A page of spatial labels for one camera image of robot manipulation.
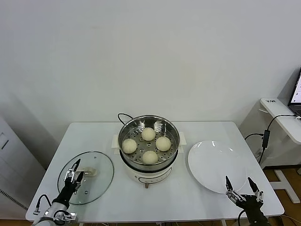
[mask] white cabinet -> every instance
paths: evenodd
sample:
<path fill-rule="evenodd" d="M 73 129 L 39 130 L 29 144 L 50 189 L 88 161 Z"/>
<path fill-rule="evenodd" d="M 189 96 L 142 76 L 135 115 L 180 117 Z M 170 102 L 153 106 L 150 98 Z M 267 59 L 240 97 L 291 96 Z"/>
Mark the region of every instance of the white cabinet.
<path fill-rule="evenodd" d="M 0 117 L 0 219 L 25 219 L 45 169 Z"/>

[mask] white desk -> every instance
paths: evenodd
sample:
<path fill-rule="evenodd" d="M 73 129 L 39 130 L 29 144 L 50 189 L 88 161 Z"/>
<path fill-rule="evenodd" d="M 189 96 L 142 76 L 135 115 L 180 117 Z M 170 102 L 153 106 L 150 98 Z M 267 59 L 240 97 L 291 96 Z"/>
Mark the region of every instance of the white desk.
<path fill-rule="evenodd" d="M 262 98 L 260 103 L 270 113 L 272 117 L 276 117 L 280 114 L 294 114 L 288 107 L 288 99 L 277 99 L 277 98 Z M 287 133 L 287 135 L 296 144 L 301 145 L 301 120 L 296 117 L 278 117 L 275 119 L 281 126 L 281 128 Z M 293 190 L 290 183 L 281 170 L 275 170 L 275 173 L 279 179 L 279 182 L 271 182 L 272 187 L 277 189 L 285 189 L 288 196 L 291 198 L 293 203 L 300 203 L 300 199 Z"/>
<path fill-rule="evenodd" d="M 127 176 L 120 156 L 115 155 L 111 149 L 112 136 L 118 134 L 121 123 L 72 123 L 33 198 L 26 219 L 35 219 L 32 213 L 41 194 L 47 194 L 50 200 L 56 198 L 57 177 L 62 167 L 75 155 L 86 151 L 106 153 L 113 162 L 115 174 L 109 189 L 102 197 L 89 204 L 70 206 L 69 211 L 78 213 L 79 222 L 164 222 L 237 218 L 240 208 L 226 195 L 211 192 L 201 186 L 186 168 L 186 157 L 190 148 L 198 141 L 209 139 L 222 141 L 240 151 L 248 176 L 265 193 L 261 210 L 266 216 L 284 213 L 273 188 L 233 122 L 174 124 L 185 134 L 187 145 L 184 153 L 178 155 L 173 171 L 165 181 L 145 189 Z M 251 194 L 252 191 L 246 184 L 240 192 Z M 41 209 L 46 207 L 46 202 L 43 201 Z"/>
<path fill-rule="evenodd" d="M 294 114 L 287 105 L 288 99 L 262 98 L 260 103 L 267 109 L 272 117 L 280 114 Z M 301 120 L 295 117 L 278 117 L 275 119 L 281 128 L 296 144 L 301 145 Z"/>

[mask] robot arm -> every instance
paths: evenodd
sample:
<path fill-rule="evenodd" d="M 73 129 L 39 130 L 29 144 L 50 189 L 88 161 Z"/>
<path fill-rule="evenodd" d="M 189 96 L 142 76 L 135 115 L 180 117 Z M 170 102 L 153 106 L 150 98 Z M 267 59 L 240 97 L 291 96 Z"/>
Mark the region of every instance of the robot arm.
<path fill-rule="evenodd" d="M 226 195 L 235 203 L 238 207 L 242 208 L 246 212 L 246 216 L 251 226 L 270 226 L 268 219 L 261 212 L 260 208 L 263 205 L 263 191 L 259 191 L 257 185 L 248 178 L 250 187 L 254 192 L 254 195 L 242 194 L 240 195 L 233 190 L 229 178 L 226 176 Z"/>
<path fill-rule="evenodd" d="M 52 201 L 51 206 L 43 213 L 39 212 L 39 199 L 34 212 L 34 214 L 39 215 L 39 217 L 34 221 L 33 226 L 61 226 L 64 225 L 65 222 L 76 220 L 76 214 L 67 212 L 67 209 L 69 208 L 69 201 L 72 197 L 72 194 L 79 189 L 80 182 L 83 179 L 83 171 L 80 172 L 78 177 L 75 179 L 75 172 L 79 166 L 79 163 L 80 159 L 78 159 L 73 166 L 68 169 L 64 178 L 65 186 L 62 188 L 58 197 Z"/>

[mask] laptop screen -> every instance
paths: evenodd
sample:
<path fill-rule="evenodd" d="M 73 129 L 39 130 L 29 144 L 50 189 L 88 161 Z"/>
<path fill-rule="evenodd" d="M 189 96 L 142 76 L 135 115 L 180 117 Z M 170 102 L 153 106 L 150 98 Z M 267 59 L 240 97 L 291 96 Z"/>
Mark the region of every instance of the laptop screen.
<path fill-rule="evenodd" d="M 299 73 L 299 77 L 290 101 L 290 104 L 300 104 L 301 103 L 301 79 L 300 79 L 300 75 L 301 75 L 301 70 Z"/>

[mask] glass lid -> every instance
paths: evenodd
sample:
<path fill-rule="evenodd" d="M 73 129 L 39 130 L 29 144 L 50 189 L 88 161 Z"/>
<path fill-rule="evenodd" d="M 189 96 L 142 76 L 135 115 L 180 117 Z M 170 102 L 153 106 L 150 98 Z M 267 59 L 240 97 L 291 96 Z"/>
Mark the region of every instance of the glass lid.
<path fill-rule="evenodd" d="M 57 180 L 58 191 L 61 192 L 65 185 L 64 177 L 68 169 L 80 159 L 75 177 L 84 171 L 84 177 L 77 192 L 75 192 L 70 203 L 82 205 L 98 199 L 108 189 L 114 175 L 114 167 L 111 159 L 101 152 L 85 152 L 75 156 L 62 169 Z"/>

